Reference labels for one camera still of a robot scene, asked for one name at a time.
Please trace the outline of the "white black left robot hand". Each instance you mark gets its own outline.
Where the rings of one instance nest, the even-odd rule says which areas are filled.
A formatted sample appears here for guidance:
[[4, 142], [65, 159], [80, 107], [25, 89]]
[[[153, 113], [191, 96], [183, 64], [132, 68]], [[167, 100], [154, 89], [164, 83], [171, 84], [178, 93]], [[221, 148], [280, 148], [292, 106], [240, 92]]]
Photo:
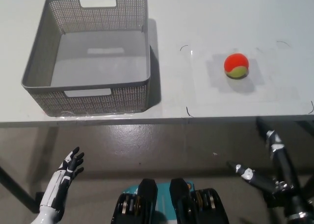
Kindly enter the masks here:
[[84, 153], [79, 154], [79, 147], [72, 150], [62, 161], [52, 175], [43, 194], [40, 207], [50, 207], [57, 212], [64, 211], [68, 189], [78, 174], [84, 171], [82, 167]]

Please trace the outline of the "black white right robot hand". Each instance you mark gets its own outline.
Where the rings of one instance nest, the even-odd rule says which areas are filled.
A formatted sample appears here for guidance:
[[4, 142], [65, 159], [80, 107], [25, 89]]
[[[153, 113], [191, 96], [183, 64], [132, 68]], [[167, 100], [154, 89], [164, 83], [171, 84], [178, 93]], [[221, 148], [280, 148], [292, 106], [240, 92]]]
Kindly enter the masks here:
[[301, 187], [278, 133], [274, 130], [267, 131], [265, 142], [275, 169], [275, 178], [265, 177], [255, 169], [234, 161], [228, 161], [228, 167], [246, 183], [261, 191], [268, 207], [283, 207], [285, 218], [289, 222], [313, 220], [314, 207], [309, 203], [311, 198]]

